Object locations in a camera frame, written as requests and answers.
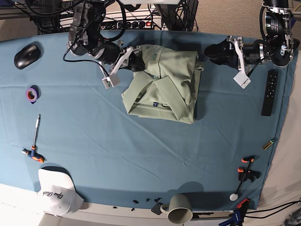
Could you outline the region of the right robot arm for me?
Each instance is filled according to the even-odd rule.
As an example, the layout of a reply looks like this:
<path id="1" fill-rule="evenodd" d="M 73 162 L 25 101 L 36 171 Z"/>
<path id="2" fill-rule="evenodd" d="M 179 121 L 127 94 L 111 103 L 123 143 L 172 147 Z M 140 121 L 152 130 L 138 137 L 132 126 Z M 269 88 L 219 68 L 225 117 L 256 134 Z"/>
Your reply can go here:
<path id="1" fill-rule="evenodd" d="M 134 7 L 119 2 L 122 14 L 120 33 L 108 39 L 101 35 L 106 7 L 111 3 L 111 0 L 85 0 L 75 7 L 66 51 L 75 56 L 88 54 L 91 57 L 90 62 L 97 64 L 102 71 L 104 75 L 102 82 L 107 89 L 120 83 L 117 76 L 119 69 L 133 72 L 145 69 L 141 48 L 139 46 L 122 48 L 124 42 L 120 39 L 127 28 L 126 10 L 134 10 Z"/>

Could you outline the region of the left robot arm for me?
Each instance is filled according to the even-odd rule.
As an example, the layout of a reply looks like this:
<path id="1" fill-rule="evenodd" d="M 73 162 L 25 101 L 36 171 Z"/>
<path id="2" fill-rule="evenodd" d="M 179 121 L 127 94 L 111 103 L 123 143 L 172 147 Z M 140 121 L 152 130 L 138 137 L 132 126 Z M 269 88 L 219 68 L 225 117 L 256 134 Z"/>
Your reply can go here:
<path id="1" fill-rule="evenodd" d="M 293 60 L 299 41 L 292 36 L 293 14 L 286 0 L 264 0 L 260 10 L 261 39 L 245 43 L 242 37 L 228 36 L 205 49 L 205 56 L 217 65 L 237 69 L 234 81 L 243 89 L 258 65 L 271 61 L 285 67 Z"/>

